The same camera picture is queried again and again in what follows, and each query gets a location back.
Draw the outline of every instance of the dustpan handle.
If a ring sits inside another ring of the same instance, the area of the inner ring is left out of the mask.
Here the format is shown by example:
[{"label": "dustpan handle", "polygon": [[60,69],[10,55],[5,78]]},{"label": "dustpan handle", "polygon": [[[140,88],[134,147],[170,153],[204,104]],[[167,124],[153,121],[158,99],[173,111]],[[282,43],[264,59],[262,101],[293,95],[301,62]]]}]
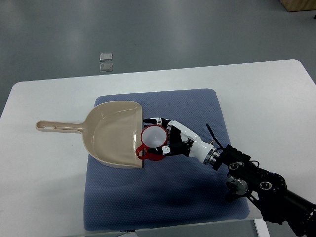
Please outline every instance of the dustpan handle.
[{"label": "dustpan handle", "polygon": [[69,132],[69,133],[82,133],[82,123],[66,123],[66,122],[53,122],[53,121],[38,121],[36,129],[41,132]]}]

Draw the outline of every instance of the gray floor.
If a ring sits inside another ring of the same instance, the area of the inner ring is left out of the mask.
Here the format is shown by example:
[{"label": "gray floor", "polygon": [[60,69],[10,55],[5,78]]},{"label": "gray floor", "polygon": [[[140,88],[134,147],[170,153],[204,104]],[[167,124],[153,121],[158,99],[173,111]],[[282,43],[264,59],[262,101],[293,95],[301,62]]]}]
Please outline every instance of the gray floor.
[{"label": "gray floor", "polygon": [[[278,0],[1,0],[0,113],[19,81],[99,75],[102,52],[114,74],[297,59],[316,81],[315,14]],[[249,225],[217,230],[256,236]],[[295,236],[286,224],[269,230]]]}]

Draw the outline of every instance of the white table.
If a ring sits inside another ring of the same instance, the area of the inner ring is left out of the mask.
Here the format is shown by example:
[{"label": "white table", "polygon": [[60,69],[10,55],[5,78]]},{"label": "white table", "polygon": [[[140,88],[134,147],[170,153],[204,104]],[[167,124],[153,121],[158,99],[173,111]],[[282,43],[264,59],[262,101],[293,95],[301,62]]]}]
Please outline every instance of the white table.
[{"label": "white table", "polygon": [[[0,119],[0,236],[86,233],[81,136],[38,120],[82,122],[102,95],[198,88],[216,91],[234,147],[316,203],[316,86],[296,60],[27,81]],[[248,218],[260,218],[252,205]]]}]

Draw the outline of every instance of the robot finger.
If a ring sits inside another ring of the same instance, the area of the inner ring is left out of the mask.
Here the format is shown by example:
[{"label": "robot finger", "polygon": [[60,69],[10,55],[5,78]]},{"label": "robot finger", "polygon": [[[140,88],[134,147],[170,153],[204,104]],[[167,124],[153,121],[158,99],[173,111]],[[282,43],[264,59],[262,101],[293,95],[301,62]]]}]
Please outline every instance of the robot finger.
[{"label": "robot finger", "polygon": [[163,156],[176,156],[180,154],[186,154],[187,149],[188,148],[187,148],[186,143],[179,142],[175,144],[169,144],[163,147],[149,148],[148,152],[157,154],[157,155],[163,155]]},{"label": "robot finger", "polygon": [[164,128],[168,127],[168,124],[171,120],[165,119],[165,118],[146,118],[143,119],[143,122],[145,123],[151,123],[151,124],[157,124],[160,126],[163,126]]}]

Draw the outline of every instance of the cup handle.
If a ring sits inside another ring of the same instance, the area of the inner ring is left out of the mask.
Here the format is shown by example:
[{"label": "cup handle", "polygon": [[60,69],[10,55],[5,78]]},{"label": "cup handle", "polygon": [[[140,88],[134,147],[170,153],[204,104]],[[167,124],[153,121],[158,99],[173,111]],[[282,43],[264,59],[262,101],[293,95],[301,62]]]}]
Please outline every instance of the cup handle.
[{"label": "cup handle", "polygon": [[137,149],[136,149],[136,155],[138,156],[139,159],[147,159],[148,155],[145,154],[144,156],[140,156],[139,153],[144,150],[146,148],[146,146],[144,144],[140,145]]}]

